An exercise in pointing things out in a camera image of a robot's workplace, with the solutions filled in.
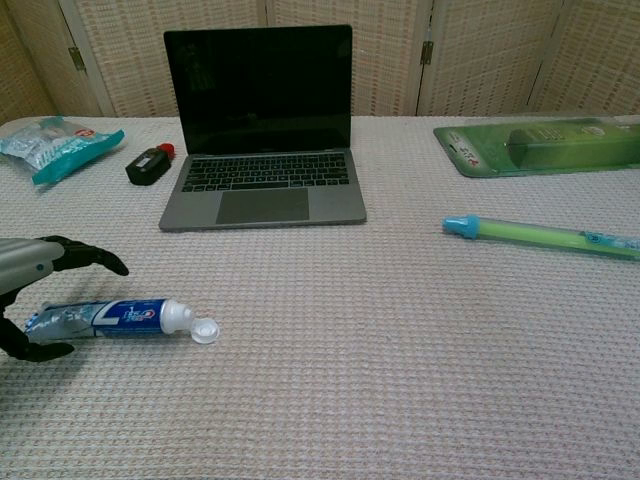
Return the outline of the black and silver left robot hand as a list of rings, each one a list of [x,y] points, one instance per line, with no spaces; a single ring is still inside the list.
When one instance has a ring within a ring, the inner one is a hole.
[[[12,305],[19,292],[53,272],[102,265],[120,276],[129,274],[114,253],[62,236],[1,240],[1,309]],[[70,354],[67,343],[41,345],[6,317],[1,318],[1,349],[9,356],[30,362],[45,362]]]

